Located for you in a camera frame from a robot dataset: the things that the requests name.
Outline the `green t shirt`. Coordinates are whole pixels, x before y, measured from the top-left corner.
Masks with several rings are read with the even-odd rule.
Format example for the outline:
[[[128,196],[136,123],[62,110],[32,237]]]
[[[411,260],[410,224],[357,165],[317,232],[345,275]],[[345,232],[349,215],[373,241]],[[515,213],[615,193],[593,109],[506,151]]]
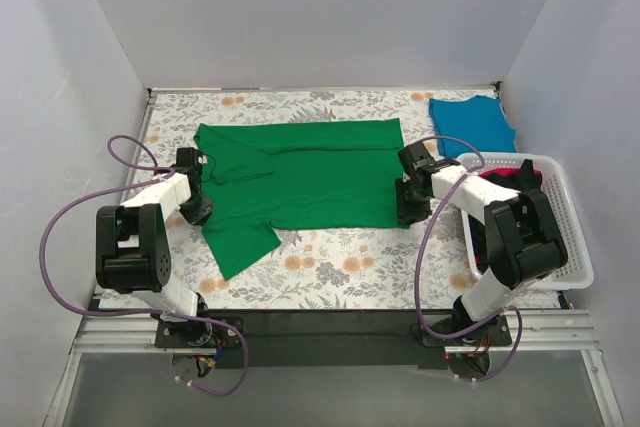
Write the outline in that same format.
[[[399,119],[202,124],[194,141],[212,162],[202,233],[229,280],[278,248],[280,230],[396,228]]]

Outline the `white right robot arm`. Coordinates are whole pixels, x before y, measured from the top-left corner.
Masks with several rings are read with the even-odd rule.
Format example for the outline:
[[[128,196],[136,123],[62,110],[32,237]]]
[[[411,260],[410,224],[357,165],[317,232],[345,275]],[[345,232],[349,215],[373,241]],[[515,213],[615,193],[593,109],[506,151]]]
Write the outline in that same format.
[[[404,175],[395,182],[397,218],[402,226],[419,221],[432,233],[437,218],[453,205],[480,227],[478,254],[485,267],[476,284],[453,304],[449,317],[422,330],[439,341],[475,344],[521,290],[566,265],[568,252],[542,175],[532,160],[517,169],[485,174],[458,161],[435,159],[421,142],[398,153]]]

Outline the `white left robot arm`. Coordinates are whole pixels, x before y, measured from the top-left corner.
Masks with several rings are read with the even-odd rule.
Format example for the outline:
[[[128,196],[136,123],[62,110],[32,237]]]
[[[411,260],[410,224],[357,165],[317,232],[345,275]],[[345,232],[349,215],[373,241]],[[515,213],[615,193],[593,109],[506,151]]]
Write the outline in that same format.
[[[130,294],[157,312],[164,332],[191,347],[213,339],[213,324],[203,316],[206,302],[172,273],[165,222],[179,213],[187,223],[204,225],[214,203],[202,190],[204,154],[179,148],[174,174],[116,206],[96,214],[96,279],[119,294]]]

